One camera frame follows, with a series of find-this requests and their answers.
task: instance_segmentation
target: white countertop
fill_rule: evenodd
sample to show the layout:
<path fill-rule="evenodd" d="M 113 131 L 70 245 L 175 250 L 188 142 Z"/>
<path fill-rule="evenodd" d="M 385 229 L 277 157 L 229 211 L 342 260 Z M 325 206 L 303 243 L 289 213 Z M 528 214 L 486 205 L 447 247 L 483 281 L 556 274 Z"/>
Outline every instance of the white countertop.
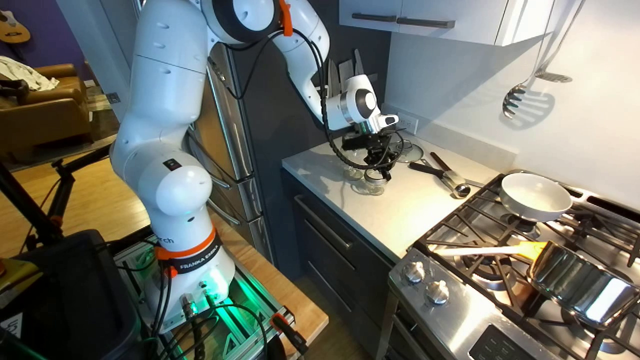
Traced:
<path fill-rule="evenodd" d="M 438 167 L 431 151 L 466 179 L 488 183 L 498 172 L 454 152 L 403 133 L 424 150 L 424 158 Z M 397 163 L 392 179 L 380 196 L 362 195 L 344 179 L 341 161 L 328 143 L 282 160 L 282 166 L 324 201 L 347 223 L 393 261 L 466 199 L 454 199 L 449 189 L 433 175 L 411 170 Z M 472 194 L 478 188 L 472 186 Z"/>

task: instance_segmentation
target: guitar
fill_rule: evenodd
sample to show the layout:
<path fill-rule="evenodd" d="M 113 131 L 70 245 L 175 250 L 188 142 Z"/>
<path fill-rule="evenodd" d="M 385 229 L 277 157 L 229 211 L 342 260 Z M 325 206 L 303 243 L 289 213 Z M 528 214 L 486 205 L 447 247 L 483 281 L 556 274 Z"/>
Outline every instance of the guitar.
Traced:
<path fill-rule="evenodd" d="M 29 30 L 13 17 L 12 12 L 0 10 L 0 41 L 19 44 L 29 41 L 30 38 Z"/>

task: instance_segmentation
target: purple wall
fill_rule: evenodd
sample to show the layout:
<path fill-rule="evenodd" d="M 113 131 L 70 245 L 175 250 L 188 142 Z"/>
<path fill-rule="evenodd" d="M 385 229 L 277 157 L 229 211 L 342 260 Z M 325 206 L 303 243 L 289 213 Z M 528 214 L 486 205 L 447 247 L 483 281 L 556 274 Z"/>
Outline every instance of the purple wall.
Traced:
<path fill-rule="evenodd" d="M 13 12 L 16 20 L 31 33 L 31 40 L 16 45 L 27 65 L 39 67 L 72 63 L 83 80 L 91 79 L 84 65 L 82 50 L 56 0 L 3 0 L 0 6 L 2 10 Z M 0 55 L 15 59 L 3 42 L 0 42 Z"/>

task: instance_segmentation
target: white frying pan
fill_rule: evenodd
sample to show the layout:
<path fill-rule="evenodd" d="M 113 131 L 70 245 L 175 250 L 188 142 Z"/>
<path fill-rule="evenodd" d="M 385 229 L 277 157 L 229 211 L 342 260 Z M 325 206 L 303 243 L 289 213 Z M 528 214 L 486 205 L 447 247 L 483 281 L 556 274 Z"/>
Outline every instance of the white frying pan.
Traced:
<path fill-rule="evenodd" d="M 500 200 L 514 215 L 533 222 L 556 220 L 573 205 L 571 195 L 556 182 L 521 172 L 502 179 Z"/>

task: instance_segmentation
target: white cabinet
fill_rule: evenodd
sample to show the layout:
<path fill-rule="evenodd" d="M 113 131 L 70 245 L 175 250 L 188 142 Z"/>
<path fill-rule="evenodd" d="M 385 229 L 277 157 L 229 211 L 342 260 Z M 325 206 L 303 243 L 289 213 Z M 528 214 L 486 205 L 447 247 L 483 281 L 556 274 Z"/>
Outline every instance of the white cabinet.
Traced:
<path fill-rule="evenodd" d="M 340 24 L 509 45 L 542 35 L 553 0 L 340 0 Z"/>
<path fill-rule="evenodd" d="M 340 0 L 340 24 L 398 32 L 403 0 Z"/>

